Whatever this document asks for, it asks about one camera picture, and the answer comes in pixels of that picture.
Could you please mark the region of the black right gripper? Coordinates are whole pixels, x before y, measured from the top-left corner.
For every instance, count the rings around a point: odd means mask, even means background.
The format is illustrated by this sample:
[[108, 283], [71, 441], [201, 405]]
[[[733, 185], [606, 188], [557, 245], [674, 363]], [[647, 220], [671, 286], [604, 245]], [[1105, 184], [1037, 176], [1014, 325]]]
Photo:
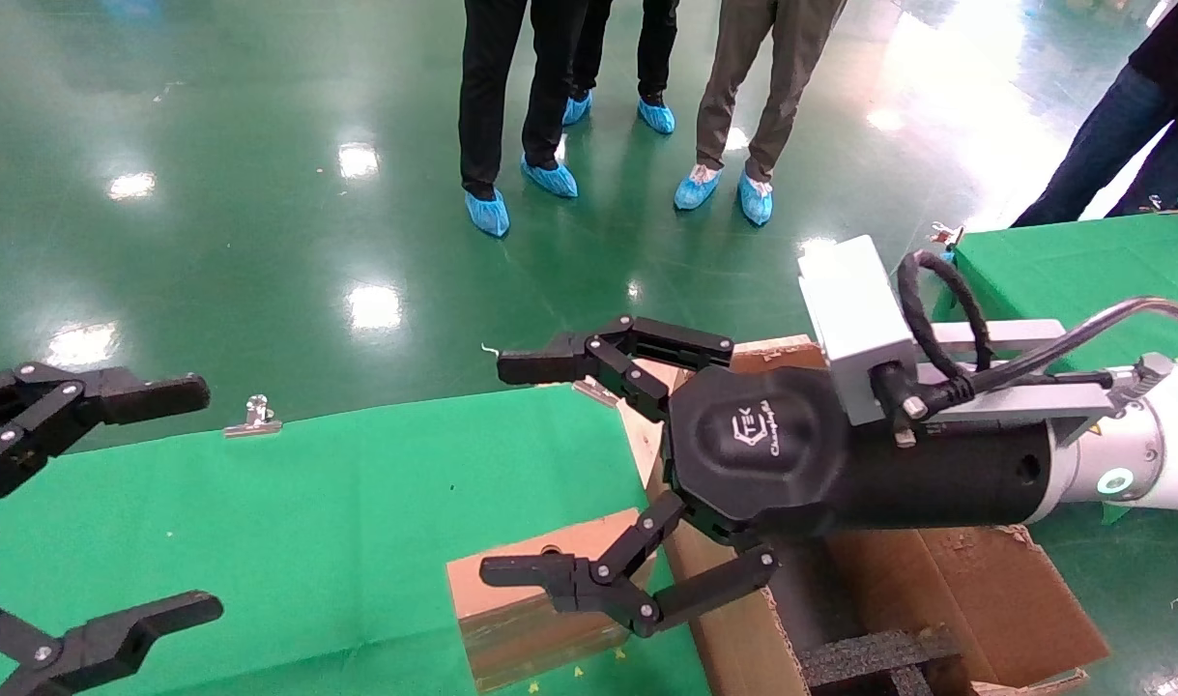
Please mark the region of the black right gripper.
[[[660, 493], [596, 561], [492, 556], [481, 561], [481, 581], [496, 589], [540, 586], [560, 614], [605, 614], [647, 638], [759, 591], [779, 565], [770, 546], [760, 545], [647, 594], [633, 576], [687, 510], [701, 533], [737, 543], [766, 535], [1013, 525], [1033, 518], [1047, 497], [1052, 448], [1044, 424], [920, 424], [915, 444], [901, 448], [888, 423], [849, 422], [826, 370], [735, 373], [726, 369], [733, 349], [724, 334], [622, 314], [596, 331], [554, 334], [540, 351], [501, 352], [497, 371], [508, 385], [590, 377], [648, 420], [670, 415], [666, 472], [684, 501]], [[670, 396], [637, 360], [699, 373]]]

